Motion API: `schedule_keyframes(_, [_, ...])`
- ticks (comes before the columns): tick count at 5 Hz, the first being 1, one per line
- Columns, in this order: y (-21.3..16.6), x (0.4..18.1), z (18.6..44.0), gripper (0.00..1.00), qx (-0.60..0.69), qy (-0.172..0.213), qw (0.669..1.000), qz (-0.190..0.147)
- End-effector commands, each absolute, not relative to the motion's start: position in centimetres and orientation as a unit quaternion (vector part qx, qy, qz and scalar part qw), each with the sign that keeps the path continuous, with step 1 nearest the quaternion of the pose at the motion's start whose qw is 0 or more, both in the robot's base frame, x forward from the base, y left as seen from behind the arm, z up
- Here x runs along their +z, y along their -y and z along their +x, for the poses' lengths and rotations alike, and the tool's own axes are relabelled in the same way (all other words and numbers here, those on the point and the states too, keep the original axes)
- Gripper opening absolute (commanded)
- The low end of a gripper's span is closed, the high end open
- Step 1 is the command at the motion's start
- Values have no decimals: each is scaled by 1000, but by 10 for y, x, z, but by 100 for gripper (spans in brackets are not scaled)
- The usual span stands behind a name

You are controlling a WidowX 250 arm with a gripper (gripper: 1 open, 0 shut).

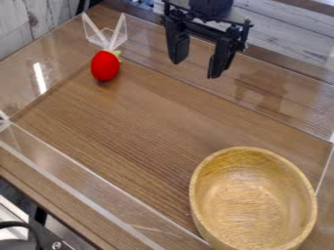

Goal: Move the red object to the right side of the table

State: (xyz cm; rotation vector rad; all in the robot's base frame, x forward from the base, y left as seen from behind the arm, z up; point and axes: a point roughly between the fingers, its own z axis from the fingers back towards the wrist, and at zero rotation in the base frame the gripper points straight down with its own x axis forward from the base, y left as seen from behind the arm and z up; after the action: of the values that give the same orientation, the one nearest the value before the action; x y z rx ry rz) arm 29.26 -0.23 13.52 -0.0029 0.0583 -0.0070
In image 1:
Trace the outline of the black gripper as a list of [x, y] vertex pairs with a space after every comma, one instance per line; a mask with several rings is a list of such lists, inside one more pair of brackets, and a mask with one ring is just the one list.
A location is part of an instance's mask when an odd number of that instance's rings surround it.
[[174, 64], [190, 54], [190, 35], [217, 40], [209, 61], [209, 78], [230, 68], [238, 52], [236, 42], [246, 44], [252, 20], [234, 10], [234, 0], [162, 0], [169, 57]]

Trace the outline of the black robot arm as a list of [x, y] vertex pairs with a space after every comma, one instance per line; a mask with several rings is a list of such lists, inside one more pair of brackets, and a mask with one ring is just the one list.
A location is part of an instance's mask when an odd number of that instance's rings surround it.
[[169, 57], [179, 64], [190, 54], [191, 36], [215, 43], [207, 77], [218, 78], [248, 48], [252, 20], [234, 10], [234, 0], [162, 0]]

